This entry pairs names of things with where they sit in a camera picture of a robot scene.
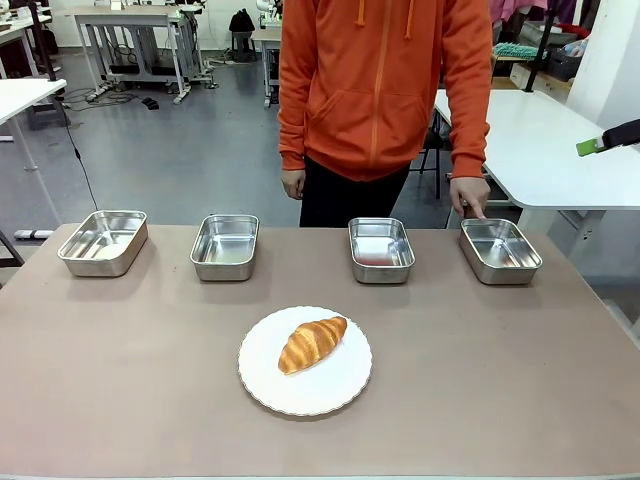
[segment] plate rim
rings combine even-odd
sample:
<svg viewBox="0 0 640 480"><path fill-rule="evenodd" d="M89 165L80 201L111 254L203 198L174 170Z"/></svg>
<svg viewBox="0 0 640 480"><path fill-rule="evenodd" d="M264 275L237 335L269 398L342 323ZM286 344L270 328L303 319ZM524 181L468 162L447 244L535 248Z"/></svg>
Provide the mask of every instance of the plate rim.
<svg viewBox="0 0 640 480"><path fill-rule="evenodd" d="M240 372L240 352L242 351L242 346L244 345L245 340L247 339L247 336L249 336L249 334L253 331L253 329L260 324L260 322L262 322L263 320L269 318L271 315L275 315L277 313L283 312L285 310L291 310L291 309L296 309L296 308L321 308L323 310L327 310L329 312L332 313L336 313L340 316L343 316L344 318L346 318L347 320L349 320L353 326L355 326L358 331L360 331L360 333L362 334L362 336L364 337L366 343L367 343L367 352L366 352L366 358L369 362L369 374L367 375L367 379L364 381L364 383L362 384L362 387L348 400L346 400L344 403L342 403L339 406L336 406L334 408L330 408L329 410L323 410L320 412L314 412L314 413L293 413L293 412L287 412L285 410L281 410L279 408L275 408L272 405L268 405L266 403L264 403L262 400L260 400L256 395L254 395L253 391L251 391L251 389L247 386L247 384L244 381L244 378L242 378L242 372ZM316 305L298 305L295 307L286 307L286 308L281 308L280 310L276 310L275 312L270 313L269 315L267 315L266 317L261 318L257 323L255 323L250 329L249 331L245 334L245 336L242 339L242 342L240 342L240 348L238 349L238 355L237 355L237 360L238 360L238 376L240 377L240 382L242 382L242 386L244 387L244 389L249 393L249 395L251 395L251 397L256 400L257 402L260 403L260 405L267 407L268 409L274 411L274 412L278 412L278 413L282 413L284 415L288 415L288 416L293 416L293 417L317 417L318 415L326 415L327 413L331 413L331 412L335 412L336 410L340 410L342 407L344 407L345 405L348 405L349 403L353 402L353 400L362 393L362 391L367 387L367 385L369 384L369 380L371 379L371 370L373 369L373 354L371 353L371 345L369 344L369 339L367 338L367 336L364 334L364 332L362 331L362 329L360 328L360 326L354 322L353 320L351 320L349 317L342 315L339 312L336 312L335 310L332 310L330 308L325 308L325 307L318 307Z"/></svg>

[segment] orange hoodie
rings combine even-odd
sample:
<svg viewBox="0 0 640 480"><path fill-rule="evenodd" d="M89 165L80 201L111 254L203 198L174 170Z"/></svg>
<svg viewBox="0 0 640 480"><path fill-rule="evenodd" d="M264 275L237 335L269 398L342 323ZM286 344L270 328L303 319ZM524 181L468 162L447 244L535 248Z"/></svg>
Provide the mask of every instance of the orange hoodie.
<svg viewBox="0 0 640 480"><path fill-rule="evenodd" d="M487 0L285 0L280 153L353 180L416 158L444 66L454 176L480 177L491 76Z"/></svg>

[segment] metal tray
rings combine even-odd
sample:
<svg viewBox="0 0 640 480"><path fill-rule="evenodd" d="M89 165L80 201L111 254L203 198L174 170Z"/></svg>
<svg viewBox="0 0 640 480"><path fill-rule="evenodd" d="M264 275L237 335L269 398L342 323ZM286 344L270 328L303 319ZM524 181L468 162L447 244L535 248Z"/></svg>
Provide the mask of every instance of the metal tray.
<svg viewBox="0 0 640 480"><path fill-rule="evenodd" d="M478 280L487 285L526 285L542 258L518 227L502 219L462 221L460 245Z"/></svg>
<svg viewBox="0 0 640 480"><path fill-rule="evenodd" d="M415 256L402 222L354 218L349 222L353 275L360 283L405 283Z"/></svg>
<svg viewBox="0 0 640 480"><path fill-rule="evenodd" d="M260 222L252 215L209 215L191 250L200 280L239 282L249 279L255 263Z"/></svg>
<svg viewBox="0 0 640 480"><path fill-rule="evenodd" d="M147 237L144 212L100 210L82 222L58 257L78 277L119 277L127 273Z"/></svg>

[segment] gray floor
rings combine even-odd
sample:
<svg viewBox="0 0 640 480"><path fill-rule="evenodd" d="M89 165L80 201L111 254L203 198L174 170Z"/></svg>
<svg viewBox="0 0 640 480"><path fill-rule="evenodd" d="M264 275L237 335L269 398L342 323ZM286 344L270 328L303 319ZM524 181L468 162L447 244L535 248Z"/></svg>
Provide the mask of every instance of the gray floor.
<svg viewBox="0 0 640 480"><path fill-rule="evenodd" d="M67 92L91 85L79 54L60 56ZM152 223L197 224L211 212L257 215L264 225L297 224L300 204L280 184L277 106L263 108L259 63L222 66L217 90L195 86L182 105L163 90L135 92L160 104L147 110L129 104L69 112L71 134L88 171L100 208L139 209ZM64 128L24 128L64 222L93 210L82 170ZM448 154L443 165L449 168ZM52 219L22 170L12 144L0 144L0 228L45 228ZM434 177L411 174L394 215L415 228L441 228L449 200L434 198Z"/></svg>

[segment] hand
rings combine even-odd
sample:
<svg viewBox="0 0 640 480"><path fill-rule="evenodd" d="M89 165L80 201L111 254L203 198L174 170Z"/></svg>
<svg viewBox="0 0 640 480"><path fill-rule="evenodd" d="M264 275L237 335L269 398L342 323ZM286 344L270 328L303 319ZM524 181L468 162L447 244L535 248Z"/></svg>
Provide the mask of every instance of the hand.
<svg viewBox="0 0 640 480"><path fill-rule="evenodd" d="M282 186L284 191L294 200L302 200L302 190L304 189L304 170L283 170Z"/></svg>
<svg viewBox="0 0 640 480"><path fill-rule="evenodd" d="M451 186L449 188L451 193L451 202L453 208L458 215L464 217L464 208L462 207L462 200L471 207L473 216L476 218L487 218L484 216L484 207L487 205L489 199L489 184L484 178L475 177L459 177L451 180Z"/></svg>

